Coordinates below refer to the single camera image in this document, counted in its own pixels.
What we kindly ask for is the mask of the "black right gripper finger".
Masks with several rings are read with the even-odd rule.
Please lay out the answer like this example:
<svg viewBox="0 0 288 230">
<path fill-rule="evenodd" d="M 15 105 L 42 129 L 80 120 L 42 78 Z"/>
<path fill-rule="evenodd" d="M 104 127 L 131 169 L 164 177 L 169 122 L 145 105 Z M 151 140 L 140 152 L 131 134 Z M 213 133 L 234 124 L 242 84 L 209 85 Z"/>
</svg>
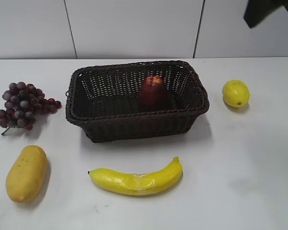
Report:
<svg viewBox="0 0 288 230">
<path fill-rule="evenodd" d="M 252 29 L 279 7 L 284 7 L 288 12 L 288 0 L 249 0 L 243 19 Z"/>
</svg>

